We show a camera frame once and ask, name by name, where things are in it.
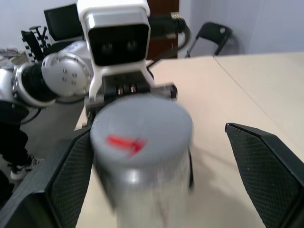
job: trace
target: black pants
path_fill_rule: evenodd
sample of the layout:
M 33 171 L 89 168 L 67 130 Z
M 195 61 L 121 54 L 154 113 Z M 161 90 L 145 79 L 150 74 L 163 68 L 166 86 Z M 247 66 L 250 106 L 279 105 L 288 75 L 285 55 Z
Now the black pants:
M 25 165 L 31 163 L 31 158 L 25 149 L 28 136 L 20 130 L 20 125 L 0 123 L 0 154 L 11 165 Z M 5 174 L 0 171 L 0 205 L 11 195 L 13 185 L 9 183 Z
M 20 125 L 0 123 L 0 154 L 12 165 L 28 164 L 29 156 L 25 149 L 28 136 L 20 130 Z

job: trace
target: gray cylinder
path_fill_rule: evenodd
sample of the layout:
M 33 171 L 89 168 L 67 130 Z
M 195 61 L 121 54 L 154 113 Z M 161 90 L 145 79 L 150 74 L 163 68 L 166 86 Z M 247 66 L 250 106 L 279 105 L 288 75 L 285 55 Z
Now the gray cylinder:
M 119 228 L 182 227 L 191 135 L 189 114 L 151 94 L 118 99 L 97 115 L 91 129 L 95 165 L 106 173 L 103 184 Z

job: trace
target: red marking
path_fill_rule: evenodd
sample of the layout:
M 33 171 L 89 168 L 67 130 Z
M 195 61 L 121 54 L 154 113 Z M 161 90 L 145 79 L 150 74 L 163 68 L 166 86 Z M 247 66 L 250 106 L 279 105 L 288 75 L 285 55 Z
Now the red marking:
M 117 135 L 109 135 L 106 140 L 107 143 L 113 147 L 129 150 L 130 157 L 139 153 L 139 151 L 141 151 L 142 148 L 145 147 L 145 145 L 147 144 L 146 139 L 139 139 L 139 138 L 132 139 L 132 138 L 126 138 Z

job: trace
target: table surface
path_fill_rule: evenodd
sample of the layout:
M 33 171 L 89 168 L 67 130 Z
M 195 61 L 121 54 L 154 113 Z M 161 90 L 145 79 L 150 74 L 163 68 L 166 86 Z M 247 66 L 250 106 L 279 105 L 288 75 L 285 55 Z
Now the table surface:
M 152 68 L 156 84 L 177 86 L 177 102 L 193 119 L 195 191 L 189 195 L 184 227 L 265 227 L 245 191 L 224 128 L 226 123 L 260 128 L 302 157 L 303 142 L 297 139 L 303 120 L 296 113 L 303 111 L 297 97 L 303 95 L 301 59 L 304 54 L 198 57 L 164 60 Z M 296 119 L 297 126 L 285 118 Z M 85 122 L 83 111 L 76 128 Z M 94 169 L 77 227 L 116 227 Z

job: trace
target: wooden door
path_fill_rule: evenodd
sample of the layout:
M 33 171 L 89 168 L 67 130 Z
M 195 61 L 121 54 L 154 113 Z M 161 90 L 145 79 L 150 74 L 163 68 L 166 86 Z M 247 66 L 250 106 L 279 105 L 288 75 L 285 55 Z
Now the wooden door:
M 148 0 L 148 4 L 151 15 L 178 12 L 180 10 L 179 0 Z M 178 38 L 151 40 L 149 44 L 148 59 L 153 59 L 177 45 Z

